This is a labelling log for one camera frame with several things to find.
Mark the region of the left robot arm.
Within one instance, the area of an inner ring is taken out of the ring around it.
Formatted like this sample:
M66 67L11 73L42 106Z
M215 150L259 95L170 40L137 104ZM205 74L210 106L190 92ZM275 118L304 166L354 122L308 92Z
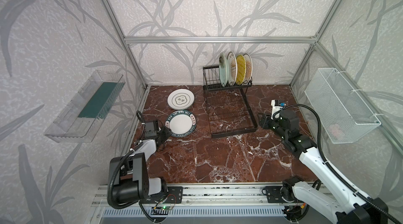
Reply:
M136 116L143 126L140 139L127 154L113 158L109 165L107 201L114 209L124 209L144 201L159 202L168 196L165 179L149 177L147 160L172 135L172 131L160 126L158 120L146 121L140 111Z

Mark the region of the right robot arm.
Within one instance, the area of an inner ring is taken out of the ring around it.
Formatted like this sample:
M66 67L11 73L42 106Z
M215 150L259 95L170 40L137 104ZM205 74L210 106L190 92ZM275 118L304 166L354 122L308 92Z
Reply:
M321 130L317 141L300 133L299 118L279 100L272 100L272 113L263 114L259 124L281 138L283 146L312 171L320 183L333 195L328 197L307 182L295 176L283 181L282 193L286 201L298 200L314 208L334 224L397 224L399 220L388 212L388 206L380 198L372 199L367 193L343 175L326 159L322 150Z

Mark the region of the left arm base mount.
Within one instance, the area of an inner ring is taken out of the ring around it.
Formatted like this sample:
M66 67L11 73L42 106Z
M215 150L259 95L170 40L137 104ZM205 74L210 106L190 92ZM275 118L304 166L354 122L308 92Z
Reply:
M150 196L148 199L143 199L142 204L157 204L163 202L164 204L180 204L183 198L184 188L181 186L168 186L166 192L158 193Z

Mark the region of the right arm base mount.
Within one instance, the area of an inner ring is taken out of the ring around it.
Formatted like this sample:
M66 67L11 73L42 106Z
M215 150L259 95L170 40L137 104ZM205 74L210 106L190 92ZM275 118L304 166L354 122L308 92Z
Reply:
M261 190L268 203L295 203L293 192L284 186L266 186Z

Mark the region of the yellow green woven plate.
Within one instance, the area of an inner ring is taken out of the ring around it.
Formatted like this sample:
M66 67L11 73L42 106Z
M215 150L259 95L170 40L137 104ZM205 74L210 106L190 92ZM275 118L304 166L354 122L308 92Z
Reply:
M236 84L237 85L242 85L245 76L246 76L246 60L243 55L238 55L236 57L236 62L238 66L237 70L237 77L236 77Z

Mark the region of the small white orange sunburst plate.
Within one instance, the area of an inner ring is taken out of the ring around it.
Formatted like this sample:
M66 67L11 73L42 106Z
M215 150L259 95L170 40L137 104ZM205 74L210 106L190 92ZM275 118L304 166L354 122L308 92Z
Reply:
M245 63L246 63L246 75L243 80L243 83L248 84L251 80L251 76L253 73L253 63L252 63L252 59L249 54L243 54L243 57L244 57Z

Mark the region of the mint green flower plate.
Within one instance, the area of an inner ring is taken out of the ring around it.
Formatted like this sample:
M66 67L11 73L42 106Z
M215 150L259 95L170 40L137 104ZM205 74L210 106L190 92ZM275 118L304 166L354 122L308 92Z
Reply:
M228 60L223 53L220 54L219 57L219 78L220 83L223 87L227 85L229 77L229 67Z

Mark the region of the white plate grey flower outline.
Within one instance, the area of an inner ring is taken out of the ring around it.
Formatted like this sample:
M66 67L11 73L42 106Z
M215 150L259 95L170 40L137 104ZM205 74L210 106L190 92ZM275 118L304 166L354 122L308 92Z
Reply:
M195 96L188 89L174 90L167 99L169 107L174 110L186 110L193 105L194 101Z

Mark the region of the large white orange sunburst plate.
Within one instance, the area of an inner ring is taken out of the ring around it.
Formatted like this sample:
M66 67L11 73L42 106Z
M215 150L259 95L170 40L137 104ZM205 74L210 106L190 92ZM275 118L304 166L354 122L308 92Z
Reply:
M229 52L227 55L227 61L229 64L229 79L228 83L230 86L233 86L236 83L237 72L238 72L238 65L236 56L233 52Z

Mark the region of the white plate green lettered rim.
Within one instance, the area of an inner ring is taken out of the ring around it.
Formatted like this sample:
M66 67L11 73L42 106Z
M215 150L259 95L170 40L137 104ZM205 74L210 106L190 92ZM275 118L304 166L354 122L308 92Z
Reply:
M196 118L188 110L178 110L168 116L165 126L171 130L172 137L182 138L195 130Z

